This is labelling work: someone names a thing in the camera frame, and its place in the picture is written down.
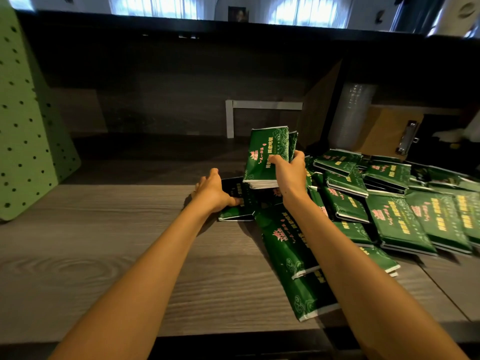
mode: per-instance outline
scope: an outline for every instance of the hand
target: hand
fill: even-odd
[[[226,206],[236,206],[240,204],[240,198],[231,197],[228,193],[222,191],[222,179],[219,176],[217,168],[210,169],[210,175],[203,176],[200,182],[195,184],[195,190],[191,193],[192,202],[201,202],[210,213],[218,212]]]
[[[302,151],[295,151],[291,163],[280,155],[271,155],[269,159],[275,164],[276,181],[285,205],[288,205],[292,199],[295,200],[307,194],[305,189],[307,170],[305,169],[305,154]]]

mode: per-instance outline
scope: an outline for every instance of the finger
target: finger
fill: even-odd
[[[285,159],[283,159],[280,155],[270,155],[268,157],[268,160],[270,160],[270,163],[273,163],[275,165],[282,164],[282,162],[285,162]]]
[[[305,165],[305,154],[303,153],[303,151],[296,150],[293,153],[292,164],[303,164],[303,165]]]
[[[210,175],[208,176],[208,178],[216,176],[218,175],[218,173],[219,173],[219,170],[217,168],[212,168],[210,169]]]
[[[238,206],[241,203],[242,203],[242,200],[238,197],[229,196],[229,198],[228,198],[228,206],[230,206],[230,207]]]

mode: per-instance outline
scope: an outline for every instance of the person's right hand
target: person's right hand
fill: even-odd
[[[295,151],[291,163],[279,155],[271,155],[269,159],[275,164],[276,181],[286,205],[291,200],[299,199],[307,194],[305,189],[307,170],[305,169],[305,154],[302,151]]]

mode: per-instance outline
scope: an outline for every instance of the wooden desk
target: wooden desk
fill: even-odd
[[[166,229],[193,189],[71,184],[73,178],[0,225],[0,344],[61,340]],[[345,325],[337,315],[296,320],[254,223],[210,224],[187,257],[159,336]],[[423,270],[413,256],[398,259],[399,283],[446,326],[467,324],[480,314],[474,285],[480,259],[460,260],[424,260]],[[458,288],[477,292],[450,293]]]

